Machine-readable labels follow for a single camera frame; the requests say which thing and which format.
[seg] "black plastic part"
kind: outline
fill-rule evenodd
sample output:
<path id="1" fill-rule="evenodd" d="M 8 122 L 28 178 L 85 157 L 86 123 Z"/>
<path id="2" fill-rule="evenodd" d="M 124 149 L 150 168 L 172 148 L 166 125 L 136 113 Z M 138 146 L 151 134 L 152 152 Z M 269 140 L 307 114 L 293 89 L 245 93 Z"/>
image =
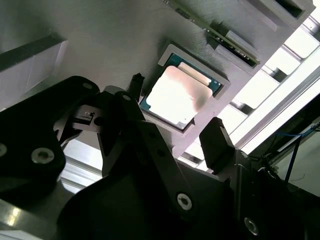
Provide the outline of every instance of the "black plastic part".
<path id="1" fill-rule="evenodd" d="M 145 121 L 137 101 L 128 92 L 119 91 L 109 100 L 110 104 L 103 108 L 104 113 L 114 117 L 98 135 L 103 158 L 102 175 L 119 174 L 126 169 L 130 171 L 136 165 L 144 166 L 153 173 L 148 180 L 162 192 L 159 198 L 171 205 L 171 210 L 177 215 L 193 218 L 198 211 L 197 202 L 189 211 L 178 205 L 179 193 L 190 198 L 193 194 L 157 126 Z M 122 157 L 124 152 L 129 152 L 132 157 Z"/>
<path id="2" fill-rule="evenodd" d="M 214 117 L 200 134 L 201 147 L 206 166 L 215 175 L 224 169 L 233 159 L 235 147 L 218 117 Z"/>
<path id="3" fill-rule="evenodd" d="M 132 153 L 123 157 L 133 160 Z M 232 192 L 225 184 L 184 165 L 179 165 L 191 184 L 202 211 L 192 222 L 173 214 L 157 187 L 152 172 L 144 167 L 111 174 L 73 197 L 59 218 L 64 239 L 230 239 Z"/>
<path id="4" fill-rule="evenodd" d="M 91 81 L 73 76 L 0 113 L 0 143 L 7 147 L 7 153 L 0 158 L 1 199 L 25 202 L 55 186 L 66 164 L 57 139 L 66 121 L 59 120 L 98 92 Z M 38 148 L 52 150 L 54 159 L 47 164 L 34 163 L 31 155 Z"/>
<path id="5" fill-rule="evenodd" d="M 251 171 L 251 160 L 240 150 L 235 150 L 228 166 L 224 167 L 217 176 L 229 184 L 234 193 L 233 217 L 236 219 L 236 228 L 248 239 L 254 235 L 245 226 L 248 218 L 256 225 L 260 239 L 271 239 L 272 235 L 266 228 L 266 216 L 263 212 L 261 189 L 257 174 Z"/>
<path id="6" fill-rule="evenodd" d="M 132 80 L 130 82 L 130 85 L 129 85 L 128 89 L 126 90 L 131 96 L 134 97 L 134 99 L 137 101 L 137 103 L 140 100 L 144 80 L 145 80 L 145 77 L 143 77 L 141 75 L 141 73 L 133 75 Z"/>
<path id="7" fill-rule="evenodd" d="M 257 177 L 262 216 L 270 236 L 267 239 L 319 239 L 319 235 L 317 238 L 309 235 L 300 205 L 267 163 L 265 168 L 257 173 Z"/>

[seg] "bright light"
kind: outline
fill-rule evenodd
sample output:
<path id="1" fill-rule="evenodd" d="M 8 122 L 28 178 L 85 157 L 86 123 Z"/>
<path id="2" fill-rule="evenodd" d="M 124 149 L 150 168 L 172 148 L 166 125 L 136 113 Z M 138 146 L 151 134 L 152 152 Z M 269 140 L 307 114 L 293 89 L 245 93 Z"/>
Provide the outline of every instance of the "bright light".
<path id="1" fill-rule="evenodd" d="M 252 128 L 296 89 L 320 65 L 320 49 L 309 56 L 301 66 L 258 107 L 232 134 L 233 143 L 238 143 Z"/>
<path id="2" fill-rule="evenodd" d="M 208 171 L 209 168 L 207 168 L 206 161 L 202 161 L 197 167 L 197 169 L 200 169 L 202 171 Z"/>
<path id="3" fill-rule="evenodd" d="M 319 46 L 319 42 L 301 27 L 284 44 L 302 59 L 307 58 Z"/>
<path id="4" fill-rule="evenodd" d="M 195 142 L 196 144 L 201 145 L 201 142 L 200 142 L 200 138 L 199 138 L 199 137 L 197 137 L 197 138 L 194 140 L 194 142 Z"/>
<path id="5" fill-rule="evenodd" d="M 233 106 L 227 105 L 218 115 L 218 118 L 222 119 L 225 130 L 230 134 L 247 118 L 247 115 Z"/>
<path id="6" fill-rule="evenodd" d="M 256 109 L 278 86 L 279 82 L 260 70 L 235 96 L 235 99 Z"/>
<path id="7" fill-rule="evenodd" d="M 313 0 L 313 5 L 316 9 L 311 13 L 311 16 L 320 23 L 320 0 Z"/>
<path id="8" fill-rule="evenodd" d="M 198 80 L 203 85 L 209 86 L 211 83 L 211 79 L 207 78 L 205 75 L 201 74 L 197 70 L 193 69 L 189 65 L 185 64 L 184 62 L 181 62 L 178 66 L 178 69 L 185 72 L 189 76 L 193 77 L 194 79 Z"/>
<path id="9" fill-rule="evenodd" d="M 185 163 L 185 164 L 188 164 L 190 167 L 193 167 L 193 168 L 196 168 L 198 166 L 198 164 L 196 164 L 192 161 L 189 161 L 188 159 L 185 159 L 183 157 L 179 157 L 178 160 Z"/>
<path id="10" fill-rule="evenodd" d="M 202 151 L 202 147 L 197 144 L 197 143 L 192 143 L 186 150 L 186 153 L 195 156 L 196 158 L 200 159 L 200 160 L 204 160 L 205 156 L 204 156 L 204 152 Z"/>
<path id="11" fill-rule="evenodd" d="M 262 131 L 241 148 L 246 154 L 250 154 L 256 147 L 265 141 L 271 133 L 285 124 L 297 112 L 299 112 L 312 99 L 320 94 L 320 80 L 308 88 L 299 98 L 282 111 L 273 121 L 271 121 Z"/>
<path id="12" fill-rule="evenodd" d="M 84 164 L 102 170 L 103 158 L 101 151 L 76 139 L 68 142 L 64 154 Z"/>
<path id="13" fill-rule="evenodd" d="M 17 208 L 17 207 L 14 207 L 11 211 L 11 214 L 9 214 L 6 218 L 6 224 L 8 226 L 11 226 L 13 227 L 16 222 L 17 222 L 17 219 L 19 218 L 19 215 L 21 213 L 21 209 Z"/>
<path id="14" fill-rule="evenodd" d="M 272 70 L 280 69 L 286 75 L 290 75 L 300 64 L 299 59 L 290 54 L 284 47 L 281 47 L 265 65 Z"/>

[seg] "bolt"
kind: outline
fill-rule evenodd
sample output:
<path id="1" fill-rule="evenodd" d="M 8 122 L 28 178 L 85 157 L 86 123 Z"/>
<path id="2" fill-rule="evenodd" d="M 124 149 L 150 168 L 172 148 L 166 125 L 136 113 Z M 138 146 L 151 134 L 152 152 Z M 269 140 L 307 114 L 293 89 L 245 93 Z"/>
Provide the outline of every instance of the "bolt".
<path id="1" fill-rule="evenodd" d="M 4 156 L 7 153 L 7 150 L 7 146 L 0 143 L 0 157 Z"/>
<path id="2" fill-rule="evenodd" d="M 131 98 L 130 98 L 128 95 L 122 95 L 122 97 L 123 97 L 125 100 L 128 100 L 128 101 L 131 100 Z"/>
<path id="3" fill-rule="evenodd" d="M 86 89 L 92 89 L 92 86 L 86 82 L 84 84 L 82 84 L 82 86 L 84 86 Z"/>
<path id="4" fill-rule="evenodd" d="M 250 218 L 245 217 L 244 224 L 253 235 L 258 236 L 259 231 L 257 225 Z"/>
<path id="5" fill-rule="evenodd" d="M 190 197 L 188 197 L 184 193 L 179 193 L 176 199 L 183 210 L 189 211 L 192 208 L 192 202 Z"/>
<path id="6" fill-rule="evenodd" d="M 31 153 L 31 160 L 35 164 L 48 164 L 54 158 L 54 152 L 46 147 L 39 147 Z"/>

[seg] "blue cable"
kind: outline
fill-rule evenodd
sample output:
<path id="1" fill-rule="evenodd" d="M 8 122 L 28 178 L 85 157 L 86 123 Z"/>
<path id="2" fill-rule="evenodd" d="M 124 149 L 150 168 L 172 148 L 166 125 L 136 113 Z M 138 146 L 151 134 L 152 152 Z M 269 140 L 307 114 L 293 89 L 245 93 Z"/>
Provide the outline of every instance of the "blue cable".
<path id="1" fill-rule="evenodd" d="M 304 132 L 304 133 L 299 133 L 299 134 L 288 134 L 285 132 L 279 132 L 278 135 L 283 135 L 283 136 L 289 136 L 289 137 L 297 137 L 297 136 L 307 136 L 309 134 L 311 134 L 316 128 L 318 127 L 318 125 L 315 125 L 313 127 L 311 127 L 308 131 Z"/>

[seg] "screw hole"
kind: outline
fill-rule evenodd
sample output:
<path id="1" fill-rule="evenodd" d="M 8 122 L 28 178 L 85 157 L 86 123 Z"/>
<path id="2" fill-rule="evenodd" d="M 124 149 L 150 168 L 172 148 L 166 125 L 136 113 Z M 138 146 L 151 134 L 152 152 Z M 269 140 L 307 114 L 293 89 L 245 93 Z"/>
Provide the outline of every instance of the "screw hole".
<path id="1" fill-rule="evenodd" d="M 49 154 L 47 152 L 45 152 L 45 151 L 41 151 L 41 152 L 38 153 L 38 157 L 40 159 L 46 160 L 49 157 Z"/>
<path id="2" fill-rule="evenodd" d="M 189 203 L 188 200 L 183 197 L 180 198 L 180 201 L 182 202 L 183 205 L 188 205 Z"/>
<path id="3" fill-rule="evenodd" d="M 100 126 L 104 125 L 104 118 L 99 116 L 93 122 L 95 125 L 100 127 Z"/>
<path id="4" fill-rule="evenodd" d="M 158 155 L 159 155 L 160 157 L 164 157 L 164 156 L 166 155 L 165 152 L 162 151 L 162 150 L 160 150 L 160 149 L 158 149 L 156 152 L 158 153 Z"/>
<path id="5" fill-rule="evenodd" d="M 82 86 L 84 86 L 86 89 L 92 89 L 92 86 L 86 82 L 84 84 L 82 84 Z"/>
<path id="6" fill-rule="evenodd" d="M 122 95 L 122 97 L 123 97 L 125 100 L 128 100 L 128 101 L 131 100 L 131 98 L 130 98 L 128 95 Z"/>
<path id="7" fill-rule="evenodd" d="M 244 218 L 244 224 L 246 228 L 254 235 L 257 236 L 259 231 L 256 224 L 248 217 Z"/>
<path id="8" fill-rule="evenodd" d="M 149 136 L 150 136 L 150 138 L 152 138 L 152 139 L 155 139 L 155 138 L 156 138 L 156 135 L 155 135 L 153 132 L 149 132 Z"/>

